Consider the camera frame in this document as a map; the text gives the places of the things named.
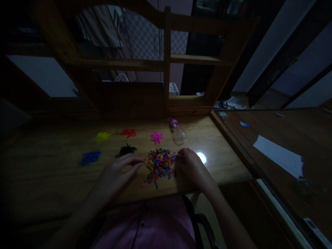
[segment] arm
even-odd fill
[[[189,148],[179,151],[179,167],[211,202],[227,248],[256,248],[199,156]]]
[[[143,165],[143,161],[144,159],[140,157],[127,154],[119,157],[113,163],[107,164],[82,206],[51,237],[45,248],[75,248],[83,228],[114,198]],[[134,166],[126,173],[121,172],[121,169],[128,164]]]

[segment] wooden desk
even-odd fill
[[[187,132],[183,146],[202,152],[206,167],[218,182],[228,184],[252,179],[251,174],[227,143],[210,117],[182,117],[177,119]],[[137,136],[119,135],[122,130],[135,129]],[[115,131],[108,140],[95,143],[101,131]],[[164,133],[160,145],[150,141],[155,131]],[[169,121],[145,120],[126,122],[81,122],[44,125],[23,134],[3,151],[2,173],[9,198],[9,208],[17,224],[43,222],[69,215],[82,202],[104,165],[113,161],[120,147],[126,143],[138,148],[136,155],[145,157],[156,148],[169,148],[178,152],[172,140]],[[100,149],[99,160],[87,166],[78,162],[82,154]],[[124,189],[116,203],[123,204],[175,193],[196,190],[195,185],[180,170],[177,177],[158,180],[141,189],[142,177],[148,172],[145,166]]]
[[[238,152],[244,149],[242,154],[251,156],[253,161],[248,158],[249,163],[259,177],[273,184],[280,200],[300,218],[309,217],[332,241],[332,114],[320,109],[277,111],[285,116],[281,118],[275,112],[230,111],[224,124],[215,113],[211,117],[228,140],[235,137],[229,142]],[[241,126],[240,121],[250,127]],[[291,187],[295,177],[253,147],[258,135],[301,155],[303,177],[320,183],[328,190],[327,194],[305,199],[299,197]]]

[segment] chair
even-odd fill
[[[204,248],[201,233],[200,233],[200,229],[198,227],[198,224],[202,224],[203,228],[206,232],[206,235],[208,237],[211,248],[212,249],[219,249],[219,245],[217,243],[217,240],[215,239],[213,230],[210,226],[209,221],[205,217],[205,215],[202,214],[202,213],[195,214],[194,207],[191,204],[191,201],[188,199],[187,196],[183,195],[182,199],[184,201],[184,204],[186,205],[188,214],[189,214],[190,219],[191,219],[191,223],[193,224],[194,233],[195,233],[196,248],[197,249]]]

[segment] curtain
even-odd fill
[[[99,46],[104,57],[131,58],[123,36],[125,25],[122,8],[111,5],[94,6],[83,10],[76,16],[76,21],[84,39]],[[127,75],[129,81],[136,80],[133,71],[110,71],[113,80],[121,73]]]

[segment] clear plastic bottle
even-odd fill
[[[187,133],[181,128],[177,120],[169,118],[171,121],[172,128],[174,130],[173,140],[176,145],[181,145],[187,140]]]

